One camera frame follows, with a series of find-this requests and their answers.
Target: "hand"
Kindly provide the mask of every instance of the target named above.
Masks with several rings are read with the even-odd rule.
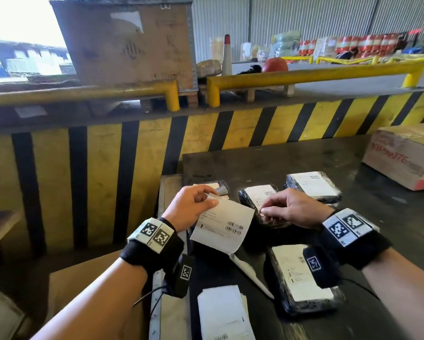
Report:
[[[266,222],[270,218],[282,218],[303,228],[320,227],[333,211],[328,205],[294,188],[272,194],[259,210]]]
[[[218,200],[207,199],[206,193],[218,195],[207,185],[182,187],[162,217],[169,221],[177,232],[190,228],[201,213],[218,205]]]

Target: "traffic cone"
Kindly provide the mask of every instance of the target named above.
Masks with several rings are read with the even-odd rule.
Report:
[[[223,49],[223,66],[221,67],[221,75],[232,75],[232,57],[231,57],[231,36],[225,35],[225,46]]]

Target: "black wrist strap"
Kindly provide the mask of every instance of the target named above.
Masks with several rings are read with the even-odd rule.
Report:
[[[166,273],[173,271],[184,248],[184,242],[179,238],[171,223],[164,218],[159,219],[174,230],[170,232],[163,226],[158,226],[158,222],[154,221],[151,218],[143,222],[129,236],[129,241],[120,254],[120,257],[127,263],[143,266],[148,275],[152,275],[159,269],[163,269]],[[140,242],[138,238],[134,238],[138,237],[139,234],[142,234],[141,237],[147,244]]]
[[[351,209],[334,213],[323,223],[321,245],[338,261],[358,270],[364,268],[391,242],[379,234],[377,227]]]

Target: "cable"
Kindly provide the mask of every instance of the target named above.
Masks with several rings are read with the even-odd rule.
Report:
[[[349,279],[349,278],[343,278],[343,277],[341,277],[341,279],[342,279],[342,280],[350,281],[351,283],[354,283],[356,286],[359,286],[359,287],[361,287],[363,290],[366,290],[368,293],[370,293],[371,295],[373,295],[374,297],[376,297],[376,298],[380,301],[380,298],[379,298],[379,297],[377,297],[377,295],[376,295],[374,292],[372,292],[371,290],[369,290],[367,287],[364,287],[362,284],[357,283],[355,280],[352,280],[352,279]]]
[[[135,304],[133,304],[133,307],[135,307],[135,305],[136,305],[136,304],[140,303],[140,302],[141,302],[144,298],[146,298],[147,296],[152,295],[152,293],[153,293],[153,292],[155,292],[155,291],[157,291],[157,290],[160,290],[162,287],[163,287],[163,286],[159,286],[159,287],[156,287],[155,289],[153,289],[152,291],[147,292],[147,294],[145,294],[143,297],[141,297],[139,300],[137,300],[137,301],[135,302]]]
[[[155,302],[155,305],[154,305],[154,307],[152,308],[151,314],[149,315],[149,320],[150,320],[150,319],[152,319],[152,313],[154,312],[155,307],[157,306],[158,302],[162,299],[162,296],[163,296],[163,292],[162,292],[162,294],[160,295],[160,297],[158,297],[157,301]]]

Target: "cardboard box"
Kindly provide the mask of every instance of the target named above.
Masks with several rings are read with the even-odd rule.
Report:
[[[424,123],[379,128],[363,162],[408,189],[424,189]]]
[[[50,1],[84,85],[176,79],[197,91],[192,0]]]
[[[120,251],[103,255],[50,274],[46,322],[90,285],[119,257]],[[132,308],[123,328],[113,339],[138,340],[147,336],[142,303]]]

